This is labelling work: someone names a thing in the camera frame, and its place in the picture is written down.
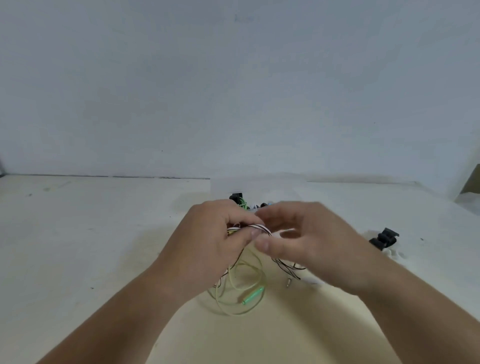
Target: white tabletop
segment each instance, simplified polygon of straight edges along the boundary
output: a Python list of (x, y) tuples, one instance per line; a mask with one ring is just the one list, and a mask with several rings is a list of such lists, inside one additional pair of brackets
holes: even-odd
[[(400, 233), (402, 263), (480, 318), (480, 220), (416, 185), (306, 183), (359, 232)], [(0, 179), (0, 360), (33, 363), (161, 251), (208, 180)], [(263, 258), (268, 286), (249, 315), (218, 315), (203, 294), (167, 325), (151, 363), (398, 363), (366, 307), (294, 282)]]

